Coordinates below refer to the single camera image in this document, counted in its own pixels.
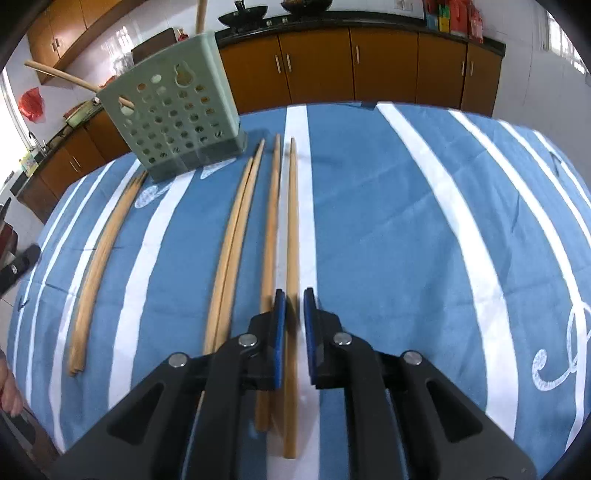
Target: metal bolt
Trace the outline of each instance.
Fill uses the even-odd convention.
[[[404,352],[404,356],[402,358],[404,358],[404,361],[409,365],[415,366],[420,365],[423,361],[423,357],[421,356],[421,354],[413,351]]]
[[[333,342],[339,346],[350,345],[352,341],[353,337],[346,332],[335,333],[335,336],[333,337]]]
[[[173,353],[171,356],[168,357],[168,364],[174,368],[184,367],[185,365],[187,365],[188,360],[189,357],[184,353]]]
[[[251,333],[243,333],[238,337],[238,345],[240,346],[255,346],[257,342],[258,338]]]

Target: table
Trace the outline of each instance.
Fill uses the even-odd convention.
[[[46,224],[41,261],[21,283],[8,359],[56,446],[71,446],[172,352],[200,355],[233,197],[265,138],[232,334],[258,313],[278,132],[298,148],[300,290],[313,287],[321,307],[376,350],[423,353],[546,473],[590,406],[591,203],[566,156],[527,128],[412,105],[292,106],[241,121],[243,157],[144,184],[107,264],[86,370],[76,378],[67,374],[75,300],[102,227],[139,168],[135,157],[72,185]],[[307,385],[300,345],[300,457],[279,458],[277,435],[254,431],[247,394],[241,478],[346,478],[342,395]]]

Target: faucet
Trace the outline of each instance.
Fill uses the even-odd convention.
[[[45,142],[43,142],[44,145],[41,146],[41,144],[39,143],[39,140],[37,139],[37,137],[35,136],[35,134],[33,132],[29,132],[29,138],[35,142],[35,145],[37,146],[41,155],[43,155],[43,157],[46,157],[47,156],[47,153],[46,153],[47,146],[45,145]]]

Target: black countertop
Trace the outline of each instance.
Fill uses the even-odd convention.
[[[383,27],[396,28],[398,30],[429,33],[449,40],[463,43],[476,44],[479,47],[490,50],[502,57],[505,56],[505,44],[485,37],[484,43],[474,42],[467,38],[458,37],[448,33],[442,33],[427,28],[427,23],[422,18],[405,17],[404,15],[385,14],[363,11],[327,11],[318,17],[296,17],[285,14],[278,17],[263,18],[261,22],[250,24],[243,28],[227,28],[216,32],[217,46],[223,48],[233,43],[238,43],[249,38],[286,32],[313,30],[315,28],[335,27]]]

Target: wooden rod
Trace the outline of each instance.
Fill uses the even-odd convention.
[[[265,255],[262,265],[261,313],[273,309],[275,296],[275,252],[277,248],[277,212],[279,199],[279,163],[281,156],[281,137],[275,136],[271,183],[267,202],[267,229],[265,232]],[[255,428],[267,432],[271,426],[271,392],[256,392]]]
[[[283,457],[297,456],[297,331],[300,290],[296,139],[290,145],[289,207],[287,213],[287,298],[283,375]]]
[[[228,270],[228,261],[230,258],[230,247],[236,231],[236,223],[238,221],[238,213],[240,212],[240,205],[244,197],[246,189],[246,181],[251,172],[252,159],[249,159],[244,172],[242,173],[242,180],[238,184],[236,196],[234,198],[234,205],[230,211],[228,218],[228,226],[226,227],[226,234],[224,235],[222,249],[220,251],[220,258],[217,263],[216,277],[213,282],[212,299],[209,304],[209,314],[207,315],[207,326],[205,330],[205,340],[203,342],[203,355],[213,353],[213,346],[215,344],[217,322],[220,315],[220,306],[222,305],[223,285],[226,280],[226,272]]]
[[[230,258],[228,261],[228,270],[226,272],[226,279],[224,281],[222,293],[222,305],[220,306],[220,315],[217,322],[216,338],[213,344],[213,351],[215,352],[228,339],[230,333],[230,321],[232,318],[232,307],[234,305],[234,292],[236,289],[236,279],[238,277],[238,268],[240,266],[240,257],[242,255],[242,243],[244,241],[244,234],[246,232],[246,224],[248,222],[248,214],[251,209],[252,195],[255,190],[256,178],[258,175],[259,166],[261,165],[262,150],[265,147],[265,140],[261,140],[256,151],[254,162],[248,181],[246,182],[246,190],[244,191],[244,198],[238,213],[238,221],[236,223],[236,232],[234,233],[234,240],[230,249]]]
[[[142,186],[147,171],[135,176],[127,185],[123,195],[119,198],[109,221],[100,236],[95,254],[90,262],[90,267],[85,276],[82,292],[78,301],[78,311],[74,320],[74,331],[70,344],[69,370],[70,375],[84,370],[86,365],[86,346],[90,332],[90,322],[95,308],[96,295],[98,294],[100,282],[105,272],[105,267],[117,234],[123,225],[125,217],[133,203],[140,187]]]
[[[73,75],[70,75],[69,73],[55,69],[55,68],[50,67],[48,65],[43,65],[42,63],[39,63],[38,61],[25,60],[25,65],[29,68],[34,69],[34,70],[38,70],[39,72],[47,73],[48,75],[51,75],[53,77],[58,77],[58,78],[61,78],[62,80],[66,80],[67,82],[74,83],[75,85],[78,85],[82,88],[90,90],[91,92],[99,93],[102,90],[98,85],[93,85],[92,83],[88,83],[85,80],[82,80],[78,77],[74,77]],[[135,108],[134,104],[132,102],[130,102],[129,100],[127,100],[123,97],[119,97],[119,103],[121,105],[128,107],[128,108]]]

